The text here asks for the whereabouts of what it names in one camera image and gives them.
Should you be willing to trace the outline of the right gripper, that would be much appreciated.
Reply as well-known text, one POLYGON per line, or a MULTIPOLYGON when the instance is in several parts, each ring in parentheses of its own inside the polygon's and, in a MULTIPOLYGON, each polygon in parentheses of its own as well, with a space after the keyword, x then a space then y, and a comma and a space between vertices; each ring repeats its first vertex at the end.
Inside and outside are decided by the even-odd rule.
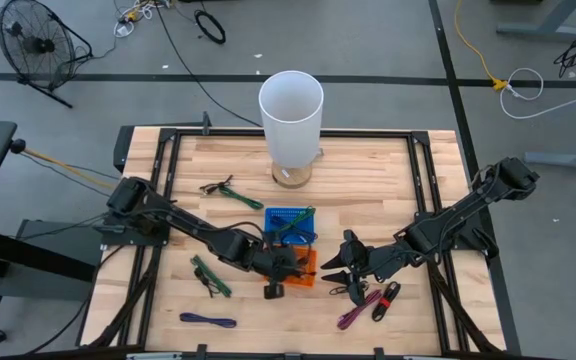
MULTIPOLYGON (((356 234, 352 230, 345 230, 343 239, 339 252, 322 268, 350 268, 361 258, 361 241, 356 234)), ((373 275, 377 282, 383 282, 408 265, 409 249, 402 245, 369 246, 367 250, 367 263, 359 270, 361 277, 373 275)), ((324 275, 322 280, 337 284, 329 291, 330 295, 347 294, 355 305, 363 304, 363 283, 357 275, 340 271, 324 275)))

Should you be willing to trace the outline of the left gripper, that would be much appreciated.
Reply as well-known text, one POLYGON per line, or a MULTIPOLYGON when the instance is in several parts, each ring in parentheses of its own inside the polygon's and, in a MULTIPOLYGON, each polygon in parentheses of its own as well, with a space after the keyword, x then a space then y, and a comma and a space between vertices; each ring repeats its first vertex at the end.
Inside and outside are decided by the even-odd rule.
POLYGON ((314 272, 301 271, 295 251, 290 247, 272 247, 255 252, 255 272, 283 282, 287 277, 302 279, 314 272))

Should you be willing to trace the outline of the orange plastic basket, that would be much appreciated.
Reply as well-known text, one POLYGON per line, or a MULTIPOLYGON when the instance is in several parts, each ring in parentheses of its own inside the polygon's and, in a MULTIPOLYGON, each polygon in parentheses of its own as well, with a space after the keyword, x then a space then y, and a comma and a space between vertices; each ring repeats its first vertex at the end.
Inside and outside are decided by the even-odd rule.
POLYGON ((316 277, 316 262, 317 262, 317 252, 312 249, 311 246, 293 246, 293 245, 281 245, 281 246, 272 246, 272 247, 290 247, 292 248, 297 257, 297 264, 301 267, 301 271, 308 271, 314 272, 314 276, 307 276, 302 279, 294 279, 290 276, 287 277, 283 282, 277 282, 275 280, 271 280, 268 277, 269 283, 270 282, 277 282, 282 284, 291 284, 291 285, 298 285, 298 286, 305 286, 305 287, 313 287, 316 277))

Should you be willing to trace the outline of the blue plastic basket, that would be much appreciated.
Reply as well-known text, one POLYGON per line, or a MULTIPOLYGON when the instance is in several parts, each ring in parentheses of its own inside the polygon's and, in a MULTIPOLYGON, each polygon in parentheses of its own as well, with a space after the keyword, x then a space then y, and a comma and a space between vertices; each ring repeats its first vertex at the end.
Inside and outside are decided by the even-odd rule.
POLYGON ((314 219, 316 209, 267 208, 265 210, 265 231, 278 245, 312 245, 318 238, 314 219))

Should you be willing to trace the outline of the white shade wooden base lamp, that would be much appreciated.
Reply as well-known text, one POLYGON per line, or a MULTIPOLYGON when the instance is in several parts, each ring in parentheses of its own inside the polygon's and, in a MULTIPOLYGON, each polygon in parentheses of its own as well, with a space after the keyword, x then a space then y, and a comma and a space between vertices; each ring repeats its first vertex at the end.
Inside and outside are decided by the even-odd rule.
POLYGON ((320 154, 321 84, 301 71, 279 72, 262 84, 258 104, 273 180, 288 189, 306 185, 320 154))

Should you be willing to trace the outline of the rod with black knob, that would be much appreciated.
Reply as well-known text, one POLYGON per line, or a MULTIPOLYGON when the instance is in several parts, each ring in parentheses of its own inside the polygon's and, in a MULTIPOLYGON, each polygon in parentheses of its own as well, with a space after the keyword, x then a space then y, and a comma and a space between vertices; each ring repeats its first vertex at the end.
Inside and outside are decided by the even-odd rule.
POLYGON ((50 164, 57 165, 58 167, 61 167, 64 170, 67 170, 68 172, 73 173, 73 174, 81 177, 82 179, 85 179, 86 181, 93 183, 97 186, 101 186, 101 187, 108 188, 108 189, 111 188, 111 185, 109 183, 95 179, 94 177, 86 175, 86 174, 82 173, 81 171, 75 169, 74 167, 72 167, 70 165, 67 165, 67 164, 65 164, 59 160, 53 159, 47 155, 44 155, 44 154, 41 154, 39 152, 36 152, 34 150, 29 149, 26 146, 26 142, 23 139, 13 140, 11 142, 11 145, 10 145, 10 150, 15 154, 24 153, 24 154, 29 155, 31 157, 34 157, 36 159, 40 159, 40 160, 48 162, 50 164))

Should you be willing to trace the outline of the black floor fan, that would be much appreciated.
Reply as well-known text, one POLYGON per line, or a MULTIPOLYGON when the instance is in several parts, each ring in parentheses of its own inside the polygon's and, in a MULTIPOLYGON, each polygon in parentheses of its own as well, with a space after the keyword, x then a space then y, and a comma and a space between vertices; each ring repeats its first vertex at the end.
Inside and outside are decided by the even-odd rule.
POLYGON ((7 0, 0 8, 0 48, 18 83, 66 107, 55 90, 93 58, 91 44, 38 0, 7 0))

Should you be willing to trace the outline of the black metal table frame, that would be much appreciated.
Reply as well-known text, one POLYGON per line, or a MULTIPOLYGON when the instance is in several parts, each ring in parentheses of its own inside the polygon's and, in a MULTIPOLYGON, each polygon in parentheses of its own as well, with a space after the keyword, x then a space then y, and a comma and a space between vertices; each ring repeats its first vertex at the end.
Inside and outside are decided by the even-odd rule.
MULTIPOLYGON (((243 196, 265 207, 316 209, 319 262, 332 258, 344 230, 366 244, 381 246, 408 225, 421 208, 434 208, 438 194, 447 206, 468 188, 457 137, 452 131, 429 133, 427 144, 406 131, 337 129, 321 136, 322 155, 310 181, 287 189, 271 177, 271 160, 261 130, 215 128, 203 135, 185 128, 179 140, 161 143, 156 127, 136 127, 124 172, 149 177, 162 165, 160 191, 206 220, 244 226, 257 232, 262 211, 222 195, 205 195, 201 187, 230 179, 243 196)), ((330 282, 317 278, 313 287, 287 285, 280 299, 266 300, 264 279, 234 269, 200 242, 173 232, 162 250, 149 313, 136 309, 128 339, 143 340, 149 351, 193 352, 205 345, 209 354, 435 356, 440 351, 430 278, 425 267, 407 267, 395 275, 401 292, 381 321, 362 312, 349 328, 337 326, 350 311, 347 295, 330 295, 330 282)))

